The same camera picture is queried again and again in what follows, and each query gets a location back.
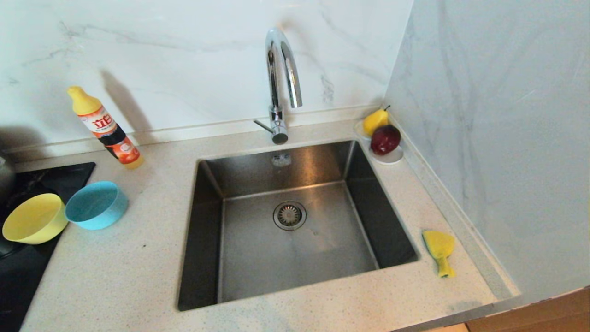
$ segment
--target countertop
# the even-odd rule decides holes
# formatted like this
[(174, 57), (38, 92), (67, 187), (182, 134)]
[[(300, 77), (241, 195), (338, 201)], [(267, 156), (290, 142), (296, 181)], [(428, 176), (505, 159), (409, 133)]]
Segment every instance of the countertop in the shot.
[(178, 311), (197, 160), (358, 139), (354, 123), (293, 127), (280, 147), (266, 131), (142, 146), (146, 161), (136, 170), (107, 151), (18, 164), (26, 171), (94, 161), (90, 182), (114, 181), (130, 202), (106, 229), (65, 229), (21, 331), (389, 331), (497, 302), (461, 239), (450, 257), (457, 277), (437, 277), (421, 231), (453, 231), (404, 159), (371, 163), (418, 261)]

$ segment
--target blue bowl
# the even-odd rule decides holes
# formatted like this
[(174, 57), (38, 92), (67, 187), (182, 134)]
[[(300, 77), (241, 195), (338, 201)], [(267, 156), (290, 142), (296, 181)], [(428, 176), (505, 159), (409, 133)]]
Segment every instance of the blue bowl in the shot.
[(65, 217), (85, 229), (103, 229), (127, 210), (129, 200), (111, 181), (99, 181), (78, 190), (65, 206)]

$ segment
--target red apple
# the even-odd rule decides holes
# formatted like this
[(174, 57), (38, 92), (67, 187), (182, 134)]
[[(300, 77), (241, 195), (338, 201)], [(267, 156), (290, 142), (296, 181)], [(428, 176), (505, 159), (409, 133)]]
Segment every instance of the red apple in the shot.
[(387, 125), (377, 128), (371, 137), (371, 150), (376, 155), (385, 155), (398, 147), (402, 134), (398, 128)]

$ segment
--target faucet spout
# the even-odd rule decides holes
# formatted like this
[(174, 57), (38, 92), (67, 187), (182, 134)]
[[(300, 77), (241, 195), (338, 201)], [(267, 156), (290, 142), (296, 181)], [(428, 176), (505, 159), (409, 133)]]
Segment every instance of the faucet spout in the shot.
[(293, 58), (289, 41), (279, 28), (272, 28), (266, 35), (266, 65), (271, 98), (271, 105), (269, 107), (270, 129), (273, 133), (273, 142), (275, 144), (283, 144), (288, 140), (288, 136), (283, 107), (281, 106), (278, 92), (278, 62), (283, 62), (284, 64), (291, 107), (301, 107), (303, 102), (301, 101), (301, 89), (299, 88), (299, 75), (297, 74), (297, 66), (295, 65), (295, 59)]

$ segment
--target marble backsplash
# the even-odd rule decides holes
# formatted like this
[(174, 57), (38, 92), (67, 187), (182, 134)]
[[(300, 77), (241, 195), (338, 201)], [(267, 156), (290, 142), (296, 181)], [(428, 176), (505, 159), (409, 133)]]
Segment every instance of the marble backsplash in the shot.
[(304, 106), (291, 112), (380, 103), (412, 2), (2, 1), (0, 144), (91, 137), (71, 111), (71, 84), (128, 132), (267, 116), (264, 41), (275, 25), (300, 75)]
[(386, 102), (521, 288), (590, 284), (588, 1), (417, 1)]

